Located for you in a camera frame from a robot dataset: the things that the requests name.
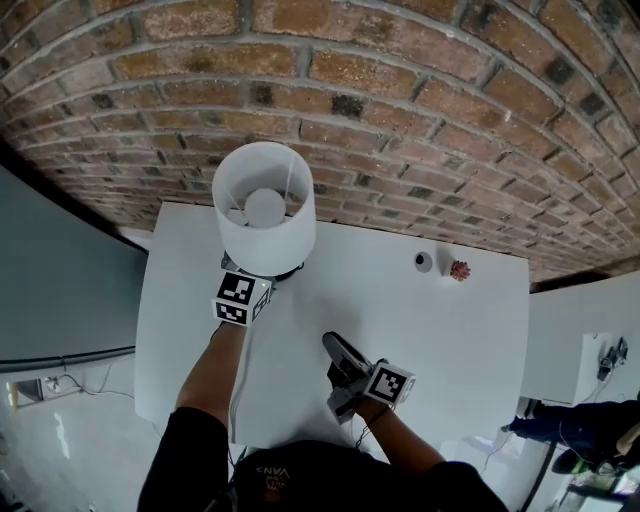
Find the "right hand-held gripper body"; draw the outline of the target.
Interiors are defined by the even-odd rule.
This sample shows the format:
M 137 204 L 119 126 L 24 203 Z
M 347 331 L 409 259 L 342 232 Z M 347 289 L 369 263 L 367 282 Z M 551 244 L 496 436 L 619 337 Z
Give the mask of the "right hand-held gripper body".
M 415 382 L 414 374 L 380 360 L 373 365 L 368 378 L 352 381 L 346 388 L 333 388 L 327 405 L 342 425 L 353 418 L 356 405 L 363 397 L 395 407 L 406 401 Z

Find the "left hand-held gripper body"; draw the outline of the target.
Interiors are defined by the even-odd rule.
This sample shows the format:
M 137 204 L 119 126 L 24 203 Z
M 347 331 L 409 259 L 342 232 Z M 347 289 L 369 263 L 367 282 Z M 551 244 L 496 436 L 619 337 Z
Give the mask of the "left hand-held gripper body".
M 249 327 L 271 301 L 273 278 L 247 273 L 227 252 L 220 266 L 222 280 L 212 299 L 214 316 L 221 322 Z

